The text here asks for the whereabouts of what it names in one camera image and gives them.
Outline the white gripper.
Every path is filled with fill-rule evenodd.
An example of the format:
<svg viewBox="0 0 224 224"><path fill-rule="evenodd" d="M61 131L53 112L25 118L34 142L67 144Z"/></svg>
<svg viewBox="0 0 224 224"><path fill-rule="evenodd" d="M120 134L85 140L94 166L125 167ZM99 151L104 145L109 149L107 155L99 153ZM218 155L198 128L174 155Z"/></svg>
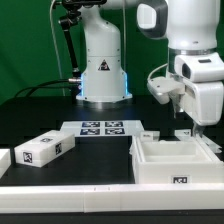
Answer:
<svg viewBox="0 0 224 224"><path fill-rule="evenodd" d="M218 53L186 55L169 53L167 75L180 82L171 91L175 112L186 112L193 121L193 136L203 136L205 127L217 124L224 101L224 62Z"/></svg>

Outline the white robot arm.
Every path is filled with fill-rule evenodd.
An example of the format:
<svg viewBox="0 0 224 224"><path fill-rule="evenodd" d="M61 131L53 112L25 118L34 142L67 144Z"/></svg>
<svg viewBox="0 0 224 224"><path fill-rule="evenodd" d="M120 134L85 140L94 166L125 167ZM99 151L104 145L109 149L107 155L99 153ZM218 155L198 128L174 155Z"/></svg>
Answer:
<svg viewBox="0 0 224 224"><path fill-rule="evenodd" d="M148 38L168 40L166 75L149 77L147 87L161 104L187 113L193 133L219 122L224 102L224 61L216 52L220 0L126 0L137 8L137 26ZM103 20L98 6L81 9L87 68L81 99L120 101L126 93L121 69L120 32Z"/></svg>

